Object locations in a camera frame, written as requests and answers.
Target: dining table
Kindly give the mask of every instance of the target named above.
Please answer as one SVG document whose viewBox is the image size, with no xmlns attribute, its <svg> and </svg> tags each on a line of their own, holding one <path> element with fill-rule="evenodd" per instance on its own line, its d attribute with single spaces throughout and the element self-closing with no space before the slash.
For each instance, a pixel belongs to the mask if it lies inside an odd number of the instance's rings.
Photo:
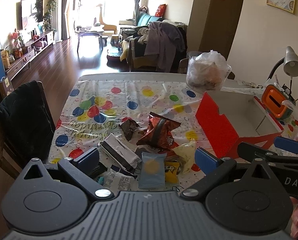
<svg viewBox="0 0 298 240">
<path fill-rule="evenodd" d="M 253 93 L 255 96 L 263 93 L 262 89 L 250 89 L 242 82 L 228 79 L 222 89 Z M 188 87 L 185 74 L 120 72 L 81 76 L 72 88 L 57 122 L 49 162 L 57 163 L 64 157 L 79 156 L 98 147 L 110 134 L 114 134 L 129 149 L 135 151 L 141 135 L 135 131 L 132 139 L 127 141 L 119 124 L 133 119 L 140 126 L 139 129 L 144 130 L 148 126 L 150 112 L 181 123 L 180 127 L 172 131 L 173 138 L 169 142 L 172 148 L 194 143 L 194 149 L 202 147 L 214 153 L 195 117 L 202 96 Z M 119 167 L 102 147 L 98 150 L 100 162 L 108 170 L 111 165 Z M 164 153 L 151 147 L 148 151 Z M 170 152 L 167 152 L 167 160 L 176 161 L 177 156 Z M 140 173 L 141 169 L 136 169 L 135 174 Z M 181 192 L 204 176 L 199 167 L 193 164 L 188 172 L 177 175 L 178 183 L 166 182 L 164 187 L 147 190 Z M 138 188 L 138 179 L 139 177 L 132 190 L 144 190 Z"/>
</svg>

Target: tv stand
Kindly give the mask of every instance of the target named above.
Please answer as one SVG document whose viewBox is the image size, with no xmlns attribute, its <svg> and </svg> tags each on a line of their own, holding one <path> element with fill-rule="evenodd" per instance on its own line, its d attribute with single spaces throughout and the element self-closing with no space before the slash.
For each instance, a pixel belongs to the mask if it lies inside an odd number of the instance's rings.
<svg viewBox="0 0 298 240">
<path fill-rule="evenodd" d="M 47 46 L 43 47 L 42 50 L 36 50 L 34 43 L 37 41 L 42 40 L 46 37 Z M 18 58 L 10 64 L 10 68 L 5 70 L 6 76 L 8 76 L 9 80 L 12 80 L 24 67 L 28 66 L 30 68 L 30 62 L 33 61 L 35 57 L 37 57 L 40 53 L 42 53 L 47 47 L 50 45 L 53 46 L 54 43 L 54 32 L 53 31 L 46 31 L 39 35 L 39 39 L 37 40 L 30 40 L 26 42 L 25 46 L 23 47 L 24 55 L 21 58 Z"/>
</svg>

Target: red cushion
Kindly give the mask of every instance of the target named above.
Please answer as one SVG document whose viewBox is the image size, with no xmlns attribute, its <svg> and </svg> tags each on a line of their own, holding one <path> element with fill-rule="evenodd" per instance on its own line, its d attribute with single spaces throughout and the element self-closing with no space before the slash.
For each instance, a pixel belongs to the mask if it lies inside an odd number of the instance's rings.
<svg viewBox="0 0 298 240">
<path fill-rule="evenodd" d="M 158 9 L 156 10 L 155 17 L 162 17 L 164 15 L 165 9 L 167 8 L 166 4 L 159 5 Z"/>
</svg>

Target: open cardboard box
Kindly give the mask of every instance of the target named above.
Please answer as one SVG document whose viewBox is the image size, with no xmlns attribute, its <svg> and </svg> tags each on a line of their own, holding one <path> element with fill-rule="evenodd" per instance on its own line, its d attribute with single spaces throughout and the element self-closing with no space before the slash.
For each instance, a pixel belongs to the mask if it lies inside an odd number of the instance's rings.
<svg viewBox="0 0 298 240">
<path fill-rule="evenodd" d="M 238 158 L 236 150 L 241 142 L 268 149 L 283 132 L 280 123 L 253 95 L 206 91 L 196 118 L 218 158 Z"/>
</svg>

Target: blue gripper pad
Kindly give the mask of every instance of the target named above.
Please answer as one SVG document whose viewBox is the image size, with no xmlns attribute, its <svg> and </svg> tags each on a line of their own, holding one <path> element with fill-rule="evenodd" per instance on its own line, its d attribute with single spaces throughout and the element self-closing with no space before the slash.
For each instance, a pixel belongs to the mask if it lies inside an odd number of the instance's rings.
<svg viewBox="0 0 298 240">
<path fill-rule="evenodd" d="M 198 165 L 205 175 L 208 175 L 221 164 L 220 159 L 201 147 L 196 149 L 196 152 L 194 153 L 194 160 L 196 165 Z"/>
</svg>

